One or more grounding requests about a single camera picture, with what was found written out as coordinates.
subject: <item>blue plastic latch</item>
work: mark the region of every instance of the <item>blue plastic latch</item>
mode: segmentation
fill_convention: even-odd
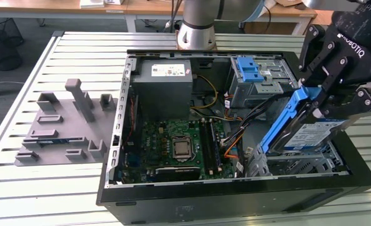
[[[259,73],[259,65],[255,63],[252,57],[238,57],[238,67],[243,75],[243,81],[246,82],[260,82],[264,81]]]
[[[302,87],[296,91],[294,91],[286,108],[283,109],[283,112],[280,113],[271,129],[268,130],[266,136],[262,139],[260,146],[264,153],[268,151],[268,145],[275,139],[276,135],[280,133],[282,128],[284,127],[288,119],[292,119],[296,116],[299,102],[308,98],[311,100],[315,99],[319,92],[320,88],[318,87]]]

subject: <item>aluminum workbench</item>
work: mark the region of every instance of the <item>aluminum workbench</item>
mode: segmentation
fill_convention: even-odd
[[[219,50],[280,50],[299,54],[303,37],[218,34]],[[91,98],[119,95],[126,50],[175,49],[175,36],[163,33],[66,32],[52,37],[0,125],[0,226],[116,226],[116,218],[95,205],[102,163],[14,166],[22,140],[34,121],[42,91],[59,99],[68,78],[83,81]],[[371,117],[348,128],[351,140],[371,169]],[[167,224],[282,226],[371,226],[371,190],[346,196],[308,213],[227,218]]]

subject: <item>sticker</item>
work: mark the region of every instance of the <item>sticker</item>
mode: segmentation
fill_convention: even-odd
[[[236,168],[238,168],[238,170],[239,170],[240,172],[243,172],[244,167],[243,167],[243,165],[240,164],[239,161],[236,162]]]
[[[186,76],[184,65],[152,65],[152,77]]]
[[[230,108],[230,100],[224,100],[224,107]]]
[[[124,13],[123,10],[106,10],[107,13]]]
[[[304,124],[284,147],[287,150],[302,150],[316,146],[331,134],[331,129],[339,126],[344,120],[323,120],[314,124]]]
[[[39,144],[52,144],[54,142],[51,140],[43,140],[38,141]]]
[[[262,75],[271,75],[271,72],[270,71],[260,71],[260,74]]]

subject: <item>paper box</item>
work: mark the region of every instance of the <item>paper box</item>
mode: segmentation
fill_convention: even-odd
[[[299,3],[302,3],[302,0],[275,0],[276,3],[279,3],[282,6],[294,6]]]

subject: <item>cardboard box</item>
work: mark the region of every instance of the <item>cardboard box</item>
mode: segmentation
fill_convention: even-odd
[[[271,22],[266,31],[267,22],[247,22],[244,32],[246,34],[292,34],[295,27],[296,23]]]
[[[299,3],[302,3],[302,0],[275,0],[276,3],[279,3],[282,6],[294,6]]]
[[[123,4],[124,0],[104,0],[106,4],[120,5]]]

